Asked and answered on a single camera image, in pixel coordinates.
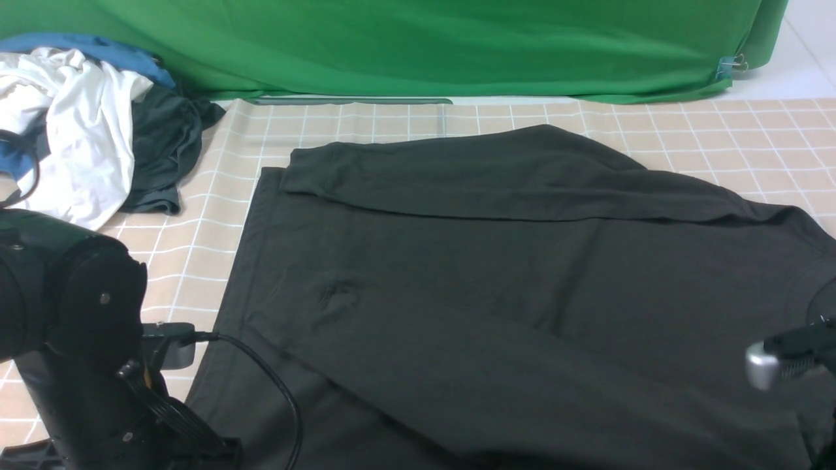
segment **white floor tile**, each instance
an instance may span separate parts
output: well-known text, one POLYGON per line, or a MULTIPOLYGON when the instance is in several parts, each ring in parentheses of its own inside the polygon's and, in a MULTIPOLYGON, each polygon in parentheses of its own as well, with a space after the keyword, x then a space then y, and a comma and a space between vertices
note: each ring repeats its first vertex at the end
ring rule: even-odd
POLYGON ((836 2, 793 0, 786 21, 836 86, 836 2))
POLYGON ((734 85, 718 99, 769 100, 830 97, 836 97, 836 87, 785 20, 769 63, 760 69, 738 74, 734 85))

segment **blue cloth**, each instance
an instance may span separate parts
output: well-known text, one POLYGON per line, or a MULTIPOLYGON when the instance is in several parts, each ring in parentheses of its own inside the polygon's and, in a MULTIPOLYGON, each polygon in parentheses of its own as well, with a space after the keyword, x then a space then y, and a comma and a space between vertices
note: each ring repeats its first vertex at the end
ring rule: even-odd
POLYGON ((157 65, 150 52, 111 39, 88 34, 28 33, 0 40, 0 52, 25 54, 39 47, 78 49, 84 55, 107 62, 117 69, 133 70, 158 85, 176 88, 174 79, 167 70, 157 65))
POLYGON ((0 142, 0 173, 7 173, 14 181, 20 181, 32 170, 32 160, 8 142, 0 142))
POLYGON ((46 113, 42 113, 29 126, 29 130, 23 134, 23 138, 35 149, 37 152, 35 155, 27 155, 23 149, 0 140, 0 173, 7 173, 14 181, 20 181, 32 170, 33 157, 41 161, 49 155, 46 113))

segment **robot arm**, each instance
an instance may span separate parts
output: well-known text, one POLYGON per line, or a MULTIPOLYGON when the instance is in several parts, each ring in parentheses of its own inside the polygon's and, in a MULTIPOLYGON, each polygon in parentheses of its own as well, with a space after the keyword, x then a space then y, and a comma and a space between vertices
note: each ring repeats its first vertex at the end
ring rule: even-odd
POLYGON ((146 281, 113 238, 0 209, 0 361, 15 360, 51 437, 6 449, 0 469, 240 468, 240 442, 168 396, 160 370, 188 366, 196 334, 140 322, 146 281))

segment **clothing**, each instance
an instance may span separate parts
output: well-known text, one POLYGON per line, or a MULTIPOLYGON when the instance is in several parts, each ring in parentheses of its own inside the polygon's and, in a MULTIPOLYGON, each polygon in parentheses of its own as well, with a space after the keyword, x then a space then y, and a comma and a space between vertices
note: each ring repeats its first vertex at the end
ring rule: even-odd
MULTIPOLYGON (((310 469, 806 468, 836 380, 763 393, 744 355, 831 315, 834 255, 796 207, 550 126, 334 143, 263 170, 216 330, 297 397, 310 469)), ((287 458, 246 356, 210 345, 189 403, 287 458)))
POLYGON ((77 49, 88 59, 98 59, 117 69, 132 70, 168 89, 175 89, 174 79, 160 67, 154 55, 144 49, 112 39, 75 33, 28 33, 0 40, 0 52, 28 54, 37 48, 77 49))
POLYGON ((176 183, 195 167, 202 132, 226 111, 211 101, 190 100, 155 85, 132 106, 135 169, 122 212, 180 213, 176 183))
MULTIPOLYGON (((152 83, 93 64, 78 50, 0 54, 0 129, 23 134, 46 111, 50 155, 37 191, 15 208, 96 230, 128 196, 134 170, 131 101, 152 83)), ((28 172, 18 185, 34 184, 28 172)))

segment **pile of clothes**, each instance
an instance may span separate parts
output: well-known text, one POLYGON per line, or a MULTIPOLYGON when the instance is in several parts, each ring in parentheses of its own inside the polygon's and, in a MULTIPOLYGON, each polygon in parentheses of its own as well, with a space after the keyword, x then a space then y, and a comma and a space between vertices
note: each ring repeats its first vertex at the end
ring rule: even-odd
POLYGON ((83 34, 0 40, 0 130, 29 143, 0 141, 0 172, 21 192, 37 185, 16 208, 92 230, 117 211, 177 214, 177 182, 224 112, 142 49, 83 34))

